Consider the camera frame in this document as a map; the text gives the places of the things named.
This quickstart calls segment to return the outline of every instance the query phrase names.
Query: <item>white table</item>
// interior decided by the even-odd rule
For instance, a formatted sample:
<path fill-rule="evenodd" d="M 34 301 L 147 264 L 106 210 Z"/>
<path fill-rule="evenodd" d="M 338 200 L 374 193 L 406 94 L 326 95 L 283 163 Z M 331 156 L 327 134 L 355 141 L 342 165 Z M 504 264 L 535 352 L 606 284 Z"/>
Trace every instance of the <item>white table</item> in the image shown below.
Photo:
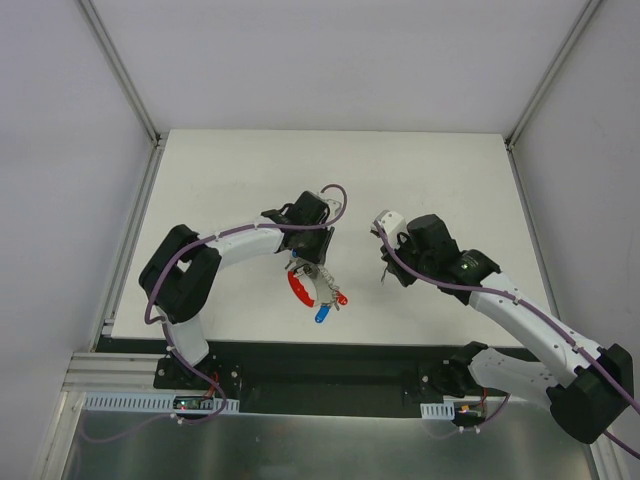
<path fill-rule="evenodd" d="M 373 218 L 384 209 L 408 220 L 436 213 L 460 248 L 481 250 L 547 306 L 502 137 L 440 133 L 172 131 L 112 336 L 163 338 L 158 325 L 143 323 L 146 296 L 137 279 L 173 226 L 224 229 L 334 182 L 347 189 L 349 205 L 327 267 L 349 305 L 316 324 L 316 310 L 289 288 L 287 253 L 256 258 L 216 277 L 201 312 L 208 339 L 519 345 L 434 287 L 418 282 L 404 289 L 392 276 L 380 284 L 384 264 L 381 242 L 369 233 Z"/>

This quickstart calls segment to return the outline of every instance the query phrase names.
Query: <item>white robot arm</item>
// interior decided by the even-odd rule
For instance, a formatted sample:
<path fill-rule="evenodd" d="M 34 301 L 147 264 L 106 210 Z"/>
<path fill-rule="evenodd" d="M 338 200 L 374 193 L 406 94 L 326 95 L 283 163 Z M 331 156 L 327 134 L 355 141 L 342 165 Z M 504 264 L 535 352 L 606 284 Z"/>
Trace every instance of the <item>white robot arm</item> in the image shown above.
<path fill-rule="evenodd" d="M 186 225 L 172 228 L 140 274 L 139 284 L 149 299 L 153 297 L 168 338 L 186 363 L 195 366 L 209 352 L 199 312 L 216 275 L 241 261 L 288 250 L 290 274 L 307 275 L 316 288 L 315 299 L 307 302 L 320 306 L 316 322 L 324 320 L 331 307 L 337 308 L 344 297 L 326 273 L 324 262 L 334 230 L 328 225 L 339 218 L 342 209 L 340 202 L 307 191 L 293 204 L 214 235 L 201 238 Z M 175 263 L 169 266 L 177 256 L 183 268 Z M 294 292 L 300 298 L 300 292 Z M 154 320 L 145 318 L 147 323 Z"/>
<path fill-rule="evenodd" d="M 633 364 L 622 347 L 604 349 L 548 314 L 555 328 L 543 321 L 533 311 L 540 308 L 495 262 L 477 250 L 460 251 L 436 215 L 407 223 L 397 212 L 384 211 L 374 220 L 372 233 L 385 243 L 381 251 L 386 271 L 403 286 L 413 284 L 415 274 L 428 277 L 444 293 L 500 324 L 539 360 L 525 362 L 472 342 L 454 361 L 429 375 L 433 388 L 454 396 L 464 395 L 471 385 L 511 393 L 549 408 L 558 424 L 583 443 L 595 441 L 628 406 L 578 351 L 597 359 L 633 396 Z M 569 345 L 558 329 L 575 345 Z"/>

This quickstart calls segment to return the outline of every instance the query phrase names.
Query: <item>gray floor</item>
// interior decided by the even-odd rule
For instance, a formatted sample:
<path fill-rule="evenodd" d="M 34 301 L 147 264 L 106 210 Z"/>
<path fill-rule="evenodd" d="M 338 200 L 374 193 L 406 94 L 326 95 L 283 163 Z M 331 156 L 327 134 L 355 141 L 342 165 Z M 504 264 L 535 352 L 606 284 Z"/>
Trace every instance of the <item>gray floor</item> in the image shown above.
<path fill-rule="evenodd" d="M 100 438 L 149 418 L 112 412 L 83 416 L 86 432 Z M 527 404 L 509 404 L 480 435 L 434 438 L 451 430 L 449 422 L 423 420 L 226 415 L 178 427 L 160 419 L 106 444 L 76 438 L 64 478 L 597 478 L 588 449 L 566 436 L 548 412 Z"/>

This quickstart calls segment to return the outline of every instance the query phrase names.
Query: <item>red handle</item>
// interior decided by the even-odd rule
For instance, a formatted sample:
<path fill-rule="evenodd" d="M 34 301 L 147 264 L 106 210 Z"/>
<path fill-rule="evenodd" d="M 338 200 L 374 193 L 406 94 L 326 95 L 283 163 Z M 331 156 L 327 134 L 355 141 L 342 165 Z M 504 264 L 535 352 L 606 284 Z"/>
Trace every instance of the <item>red handle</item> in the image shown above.
<path fill-rule="evenodd" d="M 291 290 L 296 294 L 296 297 L 304 303 L 307 307 L 313 307 L 315 301 L 309 295 L 309 292 L 302 286 L 302 282 L 295 276 L 293 270 L 287 272 L 287 279 L 289 280 L 289 285 L 291 286 Z M 347 297 L 345 297 L 342 293 L 338 292 L 338 303 L 340 305 L 346 305 L 349 303 Z"/>

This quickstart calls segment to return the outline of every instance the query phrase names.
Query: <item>blue handle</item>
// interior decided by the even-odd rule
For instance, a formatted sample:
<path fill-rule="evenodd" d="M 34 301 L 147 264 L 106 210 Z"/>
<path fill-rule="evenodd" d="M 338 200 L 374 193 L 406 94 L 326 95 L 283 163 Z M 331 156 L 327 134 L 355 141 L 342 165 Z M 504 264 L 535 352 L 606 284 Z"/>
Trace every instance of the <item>blue handle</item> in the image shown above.
<path fill-rule="evenodd" d="M 321 306 L 320 310 L 318 310 L 318 313 L 316 314 L 316 323 L 324 322 L 324 319 L 329 315 L 329 310 L 331 310 L 331 307 L 327 305 Z"/>

